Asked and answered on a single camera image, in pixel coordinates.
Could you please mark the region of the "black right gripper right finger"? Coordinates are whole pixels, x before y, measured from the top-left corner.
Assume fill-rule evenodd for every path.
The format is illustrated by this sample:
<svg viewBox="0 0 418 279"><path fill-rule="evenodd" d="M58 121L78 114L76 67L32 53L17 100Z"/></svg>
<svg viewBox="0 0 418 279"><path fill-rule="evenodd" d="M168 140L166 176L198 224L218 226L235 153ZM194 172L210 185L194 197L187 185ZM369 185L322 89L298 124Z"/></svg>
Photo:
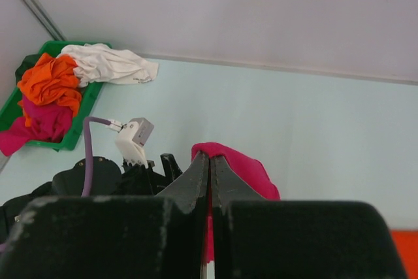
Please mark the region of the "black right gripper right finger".
<svg viewBox="0 0 418 279"><path fill-rule="evenodd" d="M210 160L216 278L406 278L380 213L358 201L270 201Z"/></svg>

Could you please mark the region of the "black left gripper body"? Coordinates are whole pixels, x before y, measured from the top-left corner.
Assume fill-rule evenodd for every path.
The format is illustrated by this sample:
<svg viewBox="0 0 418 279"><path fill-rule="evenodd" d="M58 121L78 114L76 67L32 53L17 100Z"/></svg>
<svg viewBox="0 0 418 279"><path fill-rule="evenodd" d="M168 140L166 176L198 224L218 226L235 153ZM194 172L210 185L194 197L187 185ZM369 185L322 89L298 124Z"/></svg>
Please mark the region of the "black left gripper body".
<svg viewBox="0 0 418 279"><path fill-rule="evenodd" d="M161 154L160 159L164 174L154 171L152 160L148 160L147 167L124 161L120 195L157 195L183 173L172 154Z"/></svg>

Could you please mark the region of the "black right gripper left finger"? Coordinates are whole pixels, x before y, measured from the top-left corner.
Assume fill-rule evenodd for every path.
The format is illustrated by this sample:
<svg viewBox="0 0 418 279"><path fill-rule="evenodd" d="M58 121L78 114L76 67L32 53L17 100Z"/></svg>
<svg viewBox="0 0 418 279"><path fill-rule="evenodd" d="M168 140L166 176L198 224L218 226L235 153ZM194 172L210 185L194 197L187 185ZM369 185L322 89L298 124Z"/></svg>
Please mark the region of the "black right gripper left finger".
<svg viewBox="0 0 418 279"><path fill-rule="evenodd" d="M2 278L205 278L209 159L155 196L41 197L20 215Z"/></svg>

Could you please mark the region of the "crimson t shirt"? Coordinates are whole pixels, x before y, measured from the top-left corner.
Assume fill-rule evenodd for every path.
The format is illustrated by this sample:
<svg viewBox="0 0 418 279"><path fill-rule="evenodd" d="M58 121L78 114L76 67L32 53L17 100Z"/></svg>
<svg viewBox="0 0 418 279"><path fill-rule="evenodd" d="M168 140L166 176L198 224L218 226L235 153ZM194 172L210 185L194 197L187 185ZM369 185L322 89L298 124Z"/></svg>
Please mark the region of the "crimson t shirt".
<svg viewBox="0 0 418 279"><path fill-rule="evenodd" d="M194 144L191 148L191 160L194 160L199 152L205 153L209 158L223 156L232 171L258 194L268 200L280 200L279 190L271 182L266 169L259 160L217 142ZM215 260L211 191L208 192L206 209L205 253L206 264L208 264Z"/></svg>

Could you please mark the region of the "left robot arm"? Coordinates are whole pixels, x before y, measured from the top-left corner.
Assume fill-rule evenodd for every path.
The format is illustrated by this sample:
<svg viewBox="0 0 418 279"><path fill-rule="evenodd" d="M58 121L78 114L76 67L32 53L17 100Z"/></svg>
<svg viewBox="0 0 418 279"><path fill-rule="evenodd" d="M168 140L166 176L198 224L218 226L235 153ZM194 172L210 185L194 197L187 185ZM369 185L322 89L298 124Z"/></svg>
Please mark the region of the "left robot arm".
<svg viewBox="0 0 418 279"><path fill-rule="evenodd" d="M93 158L92 195L156 195L177 179L182 171L172 154L160 155L164 175L153 170L153 161L148 167L123 162L123 170L104 157ZM82 159L73 168L57 173L31 193L15 197L1 206L1 242L4 243L18 221L20 212L33 199L44 196L80 196L84 187L86 160Z"/></svg>

